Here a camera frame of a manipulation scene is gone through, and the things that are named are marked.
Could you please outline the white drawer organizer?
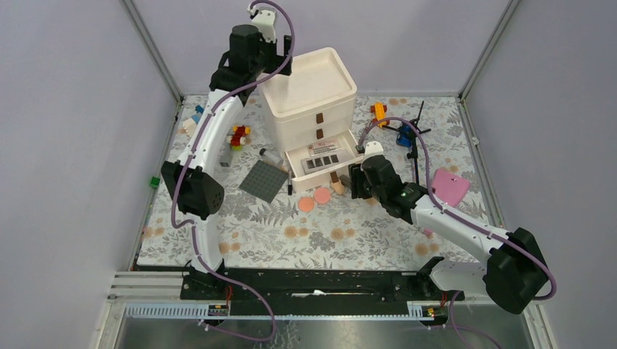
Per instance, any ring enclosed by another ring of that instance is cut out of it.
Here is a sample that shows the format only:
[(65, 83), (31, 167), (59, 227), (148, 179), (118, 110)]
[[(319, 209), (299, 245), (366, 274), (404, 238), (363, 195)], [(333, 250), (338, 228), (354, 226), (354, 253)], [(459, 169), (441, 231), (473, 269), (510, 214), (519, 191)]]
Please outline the white drawer organizer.
[[(276, 75), (258, 87), (265, 108), (266, 129), (275, 148), (293, 171), (296, 192), (328, 185), (331, 174), (347, 175), (359, 163), (351, 132), (357, 86), (339, 54), (326, 47), (292, 59), (290, 76)], [(312, 157), (307, 146), (337, 140), (341, 162), (304, 175), (301, 160)]]

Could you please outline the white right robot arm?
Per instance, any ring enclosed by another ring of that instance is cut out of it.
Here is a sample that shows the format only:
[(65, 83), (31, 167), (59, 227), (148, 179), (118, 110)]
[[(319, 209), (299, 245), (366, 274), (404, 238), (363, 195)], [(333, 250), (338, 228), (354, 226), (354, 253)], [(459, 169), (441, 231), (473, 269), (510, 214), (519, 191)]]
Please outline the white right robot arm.
[(352, 198), (373, 198), (392, 217), (437, 233), (464, 249), (474, 261), (431, 258), (420, 270), (418, 292), (434, 300), (444, 291), (480, 294), (503, 310), (520, 314), (534, 300), (557, 291), (534, 235), (486, 225), (439, 200), (432, 190), (404, 182), (391, 162), (371, 156), (349, 166)]

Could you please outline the false eyelash box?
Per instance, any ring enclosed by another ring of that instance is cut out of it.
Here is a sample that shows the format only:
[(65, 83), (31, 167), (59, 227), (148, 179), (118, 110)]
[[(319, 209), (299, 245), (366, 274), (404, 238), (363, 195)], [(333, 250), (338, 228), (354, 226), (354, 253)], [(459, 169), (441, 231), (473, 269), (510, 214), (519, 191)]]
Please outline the false eyelash box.
[(326, 153), (332, 153), (341, 149), (340, 143), (337, 140), (327, 140), (323, 142), (313, 143), (307, 146), (310, 156), (319, 156)]

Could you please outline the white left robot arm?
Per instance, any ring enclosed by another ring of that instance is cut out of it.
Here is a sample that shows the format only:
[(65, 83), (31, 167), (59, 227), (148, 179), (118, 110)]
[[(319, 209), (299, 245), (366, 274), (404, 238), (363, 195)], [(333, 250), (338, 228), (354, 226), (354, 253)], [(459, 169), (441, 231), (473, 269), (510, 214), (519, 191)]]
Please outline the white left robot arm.
[(284, 36), (279, 54), (276, 37), (255, 24), (236, 25), (211, 75), (207, 104), (196, 131), (175, 161), (165, 161), (161, 174), (171, 195), (170, 219), (176, 229), (189, 228), (191, 267), (200, 275), (198, 290), (215, 299), (225, 292), (223, 256), (218, 248), (215, 216), (222, 206), (223, 186), (212, 176), (218, 152), (237, 116), (256, 87), (277, 74), (290, 76), (295, 33)]

